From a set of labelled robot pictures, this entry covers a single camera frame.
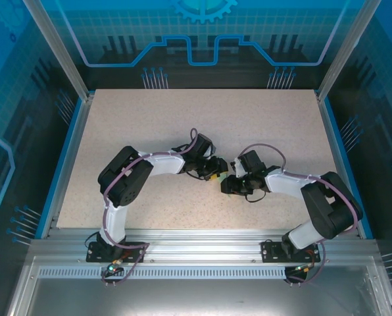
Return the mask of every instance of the beige tabletop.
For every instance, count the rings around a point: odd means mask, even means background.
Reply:
[[[188,144],[192,127],[208,136],[226,161],[247,145],[264,142],[283,151],[289,171],[335,170],[312,90],[97,90],[57,226],[100,227],[97,177],[111,159],[126,145],[154,152]],[[281,165],[272,150],[256,151],[267,167]],[[307,219],[304,202],[293,197],[268,194],[247,203],[222,194],[218,180],[169,174],[148,179],[130,205],[126,227],[273,229]]]

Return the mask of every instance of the black cable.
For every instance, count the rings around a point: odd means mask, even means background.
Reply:
[[[260,199],[256,199],[254,201],[250,201],[249,199],[247,199],[247,194],[244,197],[246,198],[246,201],[248,201],[249,203],[256,203],[256,202],[262,201],[265,196],[266,196],[266,191],[264,191],[264,195]]]
[[[99,233],[99,231],[98,231],[98,232],[94,232],[93,234],[90,234],[90,235],[88,236],[88,238],[85,239],[84,244],[85,244],[86,249],[88,249],[88,247],[89,247],[89,246],[87,246],[86,242],[87,242],[88,240],[90,240],[92,237],[94,237],[94,236],[95,236],[96,234],[98,234],[98,233]]]
[[[190,175],[192,178],[197,179],[197,180],[204,180],[203,178],[199,178],[198,176],[193,176],[189,171],[186,171],[188,175]]]

